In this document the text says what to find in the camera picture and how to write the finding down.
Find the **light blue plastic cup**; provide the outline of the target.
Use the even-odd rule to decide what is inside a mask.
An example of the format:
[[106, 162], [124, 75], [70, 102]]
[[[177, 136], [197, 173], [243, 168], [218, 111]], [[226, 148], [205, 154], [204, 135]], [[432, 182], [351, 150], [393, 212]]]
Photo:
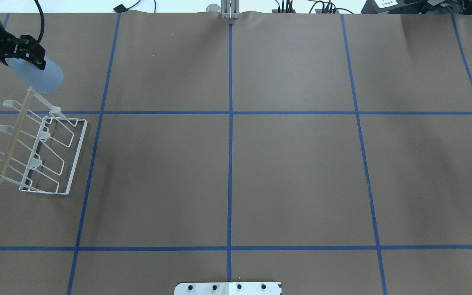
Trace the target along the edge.
[[23, 59], [11, 58], [5, 61], [15, 74], [39, 93], [55, 92], [63, 84], [63, 70], [47, 57], [43, 70]]

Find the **black equipment top right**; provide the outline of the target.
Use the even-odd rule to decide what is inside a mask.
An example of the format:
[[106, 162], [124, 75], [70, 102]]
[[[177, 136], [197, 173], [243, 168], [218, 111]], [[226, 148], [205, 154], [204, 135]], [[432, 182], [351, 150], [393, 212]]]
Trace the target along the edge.
[[472, 0], [366, 0], [361, 14], [472, 15]]

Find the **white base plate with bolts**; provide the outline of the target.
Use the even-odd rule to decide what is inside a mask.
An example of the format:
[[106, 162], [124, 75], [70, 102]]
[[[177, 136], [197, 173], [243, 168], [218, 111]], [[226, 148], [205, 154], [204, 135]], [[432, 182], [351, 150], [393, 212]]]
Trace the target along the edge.
[[282, 295], [279, 282], [179, 283], [174, 295]]

